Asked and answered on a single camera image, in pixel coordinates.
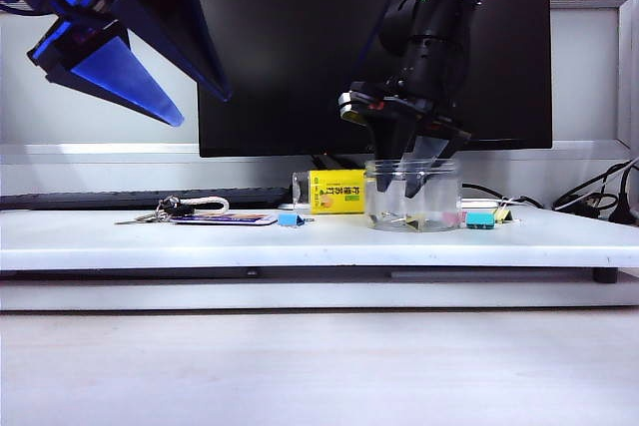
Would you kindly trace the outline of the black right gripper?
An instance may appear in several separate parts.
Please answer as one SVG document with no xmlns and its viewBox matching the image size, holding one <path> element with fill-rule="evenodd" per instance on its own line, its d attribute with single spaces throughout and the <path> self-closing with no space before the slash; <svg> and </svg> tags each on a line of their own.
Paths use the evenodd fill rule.
<svg viewBox="0 0 639 426">
<path fill-rule="evenodd" d="M 405 196 L 414 198 L 432 169 L 440 168 L 470 139 L 461 124 L 438 110 L 432 100 L 414 97 L 391 82 L 353 82 L 347 91 L 347 120 L 369 129 L 376 164 L 376 189 L 385 193 L 407 145 L 403 159 L 417 172 L 406 177 Z"/>
</svg>

